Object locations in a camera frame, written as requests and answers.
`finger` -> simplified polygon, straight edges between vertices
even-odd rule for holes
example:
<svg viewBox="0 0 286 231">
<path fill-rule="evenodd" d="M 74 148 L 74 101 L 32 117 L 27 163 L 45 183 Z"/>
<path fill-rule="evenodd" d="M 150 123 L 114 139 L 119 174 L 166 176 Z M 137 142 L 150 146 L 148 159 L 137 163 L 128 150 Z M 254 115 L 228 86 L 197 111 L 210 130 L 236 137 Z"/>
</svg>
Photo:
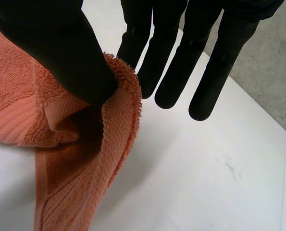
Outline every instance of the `finger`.
<svg viewBox="0 0 286 231">
<path fill-rule="evenodd" d="M 20 25 L 12 24 L 12 20 L 5 22 L 0 17 L 0 31 L 50 70 L 71 94 L 88 103 L 104 103 L 116 89 L 116 81 L 80 6 L 72 8 L 75 13 L 66 21 L 58 17 L 54 7 L 42 9 L 40 6 L 37 6 L 37 10 L 53 14 L 54 20 L 47 20 L 40 15 L 35 18 L 39 24 L 33 28 L 28 26 L 28 13 Z M 15 11 L 25 14 L 16 8 L 9 10 Z"/>
<path fill-rule="evenodd" d="M 188 3 L 184 35 L 155 95 L 159 107 L 169 109 L 177 102 L 206 46 L 210 30 L 221 9 L 219 4 L 195 0 Z"/>
<path fill-rule="evenodd" d="M 136 68 L 139 58 L 147 44 L 151 28 L 151 0 L 121 0 L 127 31 L 117 56 Z"/>
<path fill-rule="evenodd" d="M 235 60 L 255 33 L 258 23 L 224 12 L 218 40 L 189 106 L 193 119 L 202 121 L 211 115 Z"/>
<path fill-rule="evenodd" d="M 187 0 L 155 0 L 153 5 L 154 34 L 138 72 L 143 99 L 149 98 L 163 73 L 174 46 L 181 15 Z"/>
</svg>

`hand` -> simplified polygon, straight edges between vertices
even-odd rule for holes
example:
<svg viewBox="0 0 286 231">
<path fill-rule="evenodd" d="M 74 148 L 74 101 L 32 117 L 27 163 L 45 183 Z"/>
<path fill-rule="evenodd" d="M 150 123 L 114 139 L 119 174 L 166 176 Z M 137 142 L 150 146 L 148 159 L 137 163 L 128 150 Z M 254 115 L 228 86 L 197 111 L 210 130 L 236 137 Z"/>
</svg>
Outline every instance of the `hand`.
<svg viewBox="0 0 286 231">
<path fill-rule="evenodd" d="M 83 0 L 58 2 L 0 0 L 0 31 L 50 70 L 67 91 L 102 105 L 117 84 L 81 11 Z"/>
<path fill-rule="evenodd" d="M 267 17 L 264 7 L 270 8 L 268 1 L 260 2 L 260 15 L 257 15 L 257 5 L 242 8 L 241 3 L 233 5 L 230 1 L 189 0 L 181 43 L 155 94 L 155 102 L 159 107 L 168 109 L 175 105 L 205 48 L 211 27 L 222 8 L 229 5 L 221 20 L 218 40 L 189 106 L 189 114 L 195 120 L 202 121 L 210 116 L 243 45 L 254 34 L 260 19 Z M 161 78 L 175 43 L 186 1 L 121 0 L 121 2 L 127 31 L 123 35 L 117 56 L 133 68 L 136 67 L 148 41 L 153 9 L 155 30 L 138 72 L 143 98 L 146 99 L 153 94 Z"/>
</svg>

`gray floor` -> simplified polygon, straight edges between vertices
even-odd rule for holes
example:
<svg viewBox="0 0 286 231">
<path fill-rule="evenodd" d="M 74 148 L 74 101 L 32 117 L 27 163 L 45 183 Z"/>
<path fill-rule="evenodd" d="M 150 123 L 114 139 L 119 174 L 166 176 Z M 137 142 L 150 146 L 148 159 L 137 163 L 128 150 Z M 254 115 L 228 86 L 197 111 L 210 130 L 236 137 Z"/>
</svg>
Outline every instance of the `gray floor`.
<svg viewBox="0 0 286 231">
<path fill-rule="evenodd" d="M 220 19 L 207 43 L 208 55 L 216 42 Z M 260 22 L 230 76 L 286 130 L 286 0 L 272 18 Z"/>
</svg>

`towel pile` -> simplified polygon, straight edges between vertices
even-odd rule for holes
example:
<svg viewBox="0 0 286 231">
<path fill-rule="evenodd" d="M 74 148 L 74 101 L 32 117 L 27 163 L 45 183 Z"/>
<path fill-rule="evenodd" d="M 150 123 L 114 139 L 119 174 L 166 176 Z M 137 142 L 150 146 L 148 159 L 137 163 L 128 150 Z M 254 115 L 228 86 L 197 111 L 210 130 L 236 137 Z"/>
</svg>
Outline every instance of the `towel pile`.
<svg viewBox="0 0 286 231">
<path fill-rule="evenodd" d="M 105 54 L 118 89 L 96 107 L 0 33 L 0 142 L 35 147 L 35 231 L 87 231 L 134 142 L 141 93 L 134 71 Z"/>
</svg>

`white table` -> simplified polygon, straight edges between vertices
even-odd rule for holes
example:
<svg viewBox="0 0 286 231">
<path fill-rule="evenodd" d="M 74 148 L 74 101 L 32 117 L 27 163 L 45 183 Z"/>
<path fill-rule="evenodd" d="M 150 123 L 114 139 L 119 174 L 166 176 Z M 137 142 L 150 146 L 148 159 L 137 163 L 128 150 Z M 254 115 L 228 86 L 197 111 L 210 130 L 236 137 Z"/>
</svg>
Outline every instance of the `white table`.
<svg viewBox="0 0 286 231">
<path fill-rule="evenodd" d="M 117 53 L 119 0 L 83 10 L 101 47 Z M 203 54 L 174 108 L 143 102 L 134 148 L 90 231 L 286 231 L 286 132 L 231 78 L 211 117 L 192 120 L 207 61 Z M 0 231 L 32 230 L 34 177 L 33 150 L 0 145 Z"/>
</svg>

